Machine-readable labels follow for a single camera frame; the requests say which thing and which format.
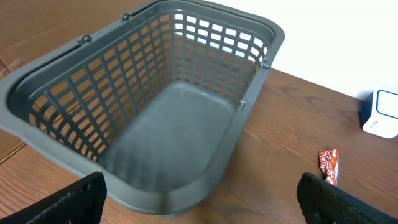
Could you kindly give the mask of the red orange snack bar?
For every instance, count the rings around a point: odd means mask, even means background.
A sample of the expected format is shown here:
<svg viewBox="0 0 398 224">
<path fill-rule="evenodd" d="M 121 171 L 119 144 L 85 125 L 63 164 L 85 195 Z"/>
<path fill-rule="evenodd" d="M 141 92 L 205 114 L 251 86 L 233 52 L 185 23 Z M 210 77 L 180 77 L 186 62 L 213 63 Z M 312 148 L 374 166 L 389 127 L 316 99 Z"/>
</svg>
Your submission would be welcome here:
<svg viewBox="0 0 398 224">
<path fill-rule="evenodd" d="M 329 149 L 318 152 L 318 165 L 322 176 L 331 185 L 338 185 L 339 150 Z"/>
</svg>

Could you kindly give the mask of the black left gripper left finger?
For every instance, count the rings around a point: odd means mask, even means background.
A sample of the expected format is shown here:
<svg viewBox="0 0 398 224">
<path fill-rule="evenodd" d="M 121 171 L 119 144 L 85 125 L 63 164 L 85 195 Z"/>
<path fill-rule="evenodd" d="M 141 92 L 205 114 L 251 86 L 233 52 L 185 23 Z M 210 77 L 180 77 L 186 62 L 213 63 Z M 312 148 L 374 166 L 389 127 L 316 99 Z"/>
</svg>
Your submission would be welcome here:
<svg viewBox="0 0 398 224">
<path fill-rule="evenodd" d="M 2 218 L 1 224 L 99 224 L 106 196 L 104 175 L 94 172 Z"/>
</svg>

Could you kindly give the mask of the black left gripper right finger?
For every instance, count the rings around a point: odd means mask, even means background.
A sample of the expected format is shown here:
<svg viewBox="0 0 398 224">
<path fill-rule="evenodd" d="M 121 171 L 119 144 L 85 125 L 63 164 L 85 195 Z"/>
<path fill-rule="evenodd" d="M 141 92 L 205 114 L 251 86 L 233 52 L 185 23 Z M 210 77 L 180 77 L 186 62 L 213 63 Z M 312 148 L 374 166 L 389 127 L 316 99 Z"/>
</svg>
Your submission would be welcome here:
<svg viewBox="0 0 398 224">
<path fill-rule="evenodd" d="M 309 172 L 298 183 L 297 200 L 307 224 L 397 224 L 397 218 Z"/>
</svg>

